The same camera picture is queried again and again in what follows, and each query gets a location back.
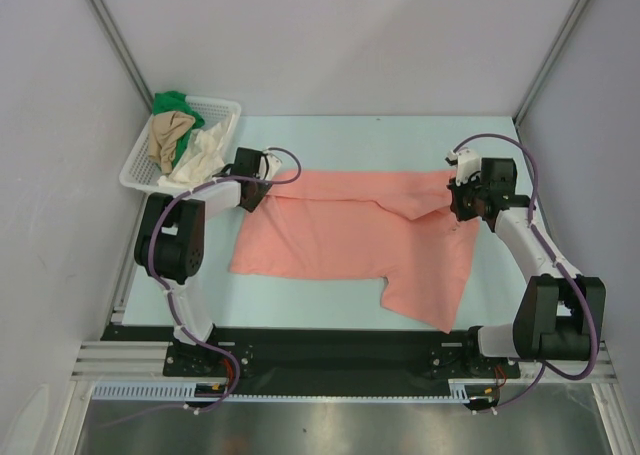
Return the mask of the pink t shirt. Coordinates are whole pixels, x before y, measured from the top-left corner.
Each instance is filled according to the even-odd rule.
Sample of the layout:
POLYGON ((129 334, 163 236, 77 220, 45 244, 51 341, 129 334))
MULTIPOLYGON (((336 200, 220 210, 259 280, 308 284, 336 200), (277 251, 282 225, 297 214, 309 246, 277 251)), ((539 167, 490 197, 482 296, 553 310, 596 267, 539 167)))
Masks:
POLYGON ((448 333, 479 231, 450 210, 449 171, 306 171, 246 215, 230 270, 301 280, 383 279, 383 308, 448 333))

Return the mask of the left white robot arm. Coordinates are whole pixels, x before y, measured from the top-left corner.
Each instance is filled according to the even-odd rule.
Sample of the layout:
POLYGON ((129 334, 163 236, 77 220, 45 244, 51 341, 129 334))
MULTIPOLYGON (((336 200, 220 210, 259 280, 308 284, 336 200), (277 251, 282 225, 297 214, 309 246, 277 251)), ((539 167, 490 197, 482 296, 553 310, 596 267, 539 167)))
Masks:
POLYGON ((206 221, 235 208, 254 212, 281 166, 272 149, 241 147, 235 160, 204 184, 176 196, 155 192, 147 198, 134 260, 167 301, 176 354, 199 374, 214 372, 221 362, 220 349, 209 343, 215 324, 204 313, 202 297, 188 289, 204 261, 206 221))

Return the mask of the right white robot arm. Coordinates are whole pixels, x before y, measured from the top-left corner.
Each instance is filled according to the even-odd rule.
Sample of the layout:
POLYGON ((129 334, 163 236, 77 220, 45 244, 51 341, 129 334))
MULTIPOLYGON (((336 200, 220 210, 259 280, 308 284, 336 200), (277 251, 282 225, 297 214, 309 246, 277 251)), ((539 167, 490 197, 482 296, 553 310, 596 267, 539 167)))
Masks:
POLYGON ((460 222, 484 221, 507 247, 526 282, 512 323, 482 326, 461 351, 463 368, 484 376, 498 358, 537 361, 571 381, 593 371, 606 300, 598 277, 583 275, 560 253, 536 214, 531 197, 516 191, 509 158, 483 158, 467 148, 446 157, 455 170, 447 188, 460 222))

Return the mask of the cream white t shirt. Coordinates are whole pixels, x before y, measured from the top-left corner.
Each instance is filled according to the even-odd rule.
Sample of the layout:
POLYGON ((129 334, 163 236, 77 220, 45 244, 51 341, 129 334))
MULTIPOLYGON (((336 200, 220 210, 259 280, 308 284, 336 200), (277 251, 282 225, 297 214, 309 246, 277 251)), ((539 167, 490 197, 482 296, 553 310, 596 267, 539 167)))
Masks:
POLYGON ((157 185, 175 189, 191 189, 219 173, 225 166, 235 115, 229 115, 210 129, 195 129, 189 135, 186 148, 168 175, 161 175, 157 185))

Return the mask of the beige t shirt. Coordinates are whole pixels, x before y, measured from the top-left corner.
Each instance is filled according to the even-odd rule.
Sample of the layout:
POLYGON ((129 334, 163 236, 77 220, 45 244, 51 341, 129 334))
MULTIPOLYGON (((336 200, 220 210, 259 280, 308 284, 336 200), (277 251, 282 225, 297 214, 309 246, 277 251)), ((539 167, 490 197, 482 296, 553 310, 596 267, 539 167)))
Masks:
POLYGON ((181 111, 153 115, 148 130, 148 156, 161 170, 169 174, 181 138, 193 127, 195 118, 181 111))

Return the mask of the green t shirt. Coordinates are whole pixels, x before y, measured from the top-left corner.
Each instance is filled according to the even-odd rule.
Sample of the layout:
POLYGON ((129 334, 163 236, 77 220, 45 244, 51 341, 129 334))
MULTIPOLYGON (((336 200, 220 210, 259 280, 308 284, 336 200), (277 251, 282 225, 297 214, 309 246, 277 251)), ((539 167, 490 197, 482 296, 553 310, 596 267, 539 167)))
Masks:
POLYGON ((204 126, 204 119, 187 103, 186 95, 178 91, 167 91, 155 94, 152 105, 152 116, 168 111, 181 111, 186 114, 192 115, 195 118, 193 127, 178 142, 177 153, 173 162, 174 167, 186 148, 189 135, 194 129, 200 129, 204 126))

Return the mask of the white plastic basket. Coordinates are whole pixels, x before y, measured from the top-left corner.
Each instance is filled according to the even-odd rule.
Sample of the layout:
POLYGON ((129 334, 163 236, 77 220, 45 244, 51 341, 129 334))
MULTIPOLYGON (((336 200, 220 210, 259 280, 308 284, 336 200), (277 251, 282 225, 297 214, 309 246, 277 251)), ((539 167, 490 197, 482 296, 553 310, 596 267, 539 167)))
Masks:
MULTIPOLYGON (((186 95, 186 101, 192 109, 197 111, 203 117, 204 126, 200 128, 202 130, 212 128, 229 115, 235 115, 237 117, 237 122, 234 124, 234 135, 241 114, 241 106, 238 103, 223 99, 189 95, 186 95)), ((123 169, 121 170, 119 180, 123 186, 143 192, 159 192, 177 195, 187 189, 175 189, 157 185, 159 177, 161 175, 168 174, 162 174, 160 168, 152 162, 148 156, 148 130, 151 117, 152 114, 139 135, 132 152, 128 156, 123 169)))

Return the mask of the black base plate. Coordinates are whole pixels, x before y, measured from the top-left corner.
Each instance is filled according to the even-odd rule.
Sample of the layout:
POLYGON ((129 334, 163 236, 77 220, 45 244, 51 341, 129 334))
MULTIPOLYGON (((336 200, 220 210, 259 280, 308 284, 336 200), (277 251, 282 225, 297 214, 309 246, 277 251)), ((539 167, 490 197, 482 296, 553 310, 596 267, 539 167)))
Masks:
POLYGON ((436 397, 455 379, 516 381, 523 361, 566 361, 570 349, 543 335, 532 352, 484 355, 478 328, 367 331, 217 328, 202 347, 169 327, 108 326, 108 342, 164 342, 161 373, 170 378, 227 376, 237 395, 436 397))

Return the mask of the right aluminium corner post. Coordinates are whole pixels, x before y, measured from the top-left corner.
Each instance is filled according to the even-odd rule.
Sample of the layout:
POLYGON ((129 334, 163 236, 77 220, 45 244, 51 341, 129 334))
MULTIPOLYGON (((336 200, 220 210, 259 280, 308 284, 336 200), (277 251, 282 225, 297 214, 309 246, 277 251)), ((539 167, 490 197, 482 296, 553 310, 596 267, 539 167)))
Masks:
POLYGON ((531 81, 521 103, 519 104, 512 121, 516 130, 524 122, 530 109, 542 93, 547 79, 557 65, 561 55, 569 44, 571 37, 577 29, 582 17, 586 13, 592 0, 574 0, 566 17, 564 18, 543 62, 531 81))

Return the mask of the aluminium corner post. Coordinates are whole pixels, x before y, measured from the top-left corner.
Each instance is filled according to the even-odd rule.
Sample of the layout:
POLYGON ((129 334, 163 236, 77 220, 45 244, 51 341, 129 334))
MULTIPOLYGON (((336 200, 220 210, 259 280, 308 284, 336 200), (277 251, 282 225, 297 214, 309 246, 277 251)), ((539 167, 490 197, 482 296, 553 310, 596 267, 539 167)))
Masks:
POLYGON ((582 17, 586 13, 592 0, 574 0, 566 17, 564 18, 543 62, 531 81, 521 103, 519 104, 512 121, 516 130, 524 122, 530 109, 542 93, 547 79, 557 65, 561 55, 569 44, 571 37, 577 29, 582 17))
POLYGON ((86 0, 86 2, 143 104, 151 110, 153 95, 106 1, 86 0))

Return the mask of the left aluminium corner post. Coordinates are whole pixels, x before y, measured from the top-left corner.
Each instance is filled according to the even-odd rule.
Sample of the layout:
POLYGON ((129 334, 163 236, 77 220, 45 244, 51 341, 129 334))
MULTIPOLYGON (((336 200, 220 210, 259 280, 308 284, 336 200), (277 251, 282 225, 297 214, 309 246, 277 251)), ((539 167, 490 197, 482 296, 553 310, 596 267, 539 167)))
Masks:
POLYGON ((86 0, 86 2, 143 104, 151 110, 153 95, 106 1, 86 0))

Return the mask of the aluminium frame rail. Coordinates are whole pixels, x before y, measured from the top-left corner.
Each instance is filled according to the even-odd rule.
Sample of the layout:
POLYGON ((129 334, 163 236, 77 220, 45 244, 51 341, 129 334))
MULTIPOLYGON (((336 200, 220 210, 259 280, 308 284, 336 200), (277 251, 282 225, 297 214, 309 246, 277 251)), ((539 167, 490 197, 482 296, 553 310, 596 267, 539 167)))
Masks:
MULTIPOLYGON (((72 380, 124 380, 157 381, 175 379, 176 381, 222 380, 222 375, 176 375, 165 376, 163 369, 169 357, 166 356, 167 342, 120 342, 98 341, 84 342, 79 350, 72 369, 72 380)), ((520 381, 532 381, 539 364, 524 362, 519 364, 520 381)), ((542 383, 569 382, 546 369, 542 383)), ((607 384, 617 383, 617 377, 610 360, 606 345, 600 347, 600 353, 594 370, 580 383, 607 384)))

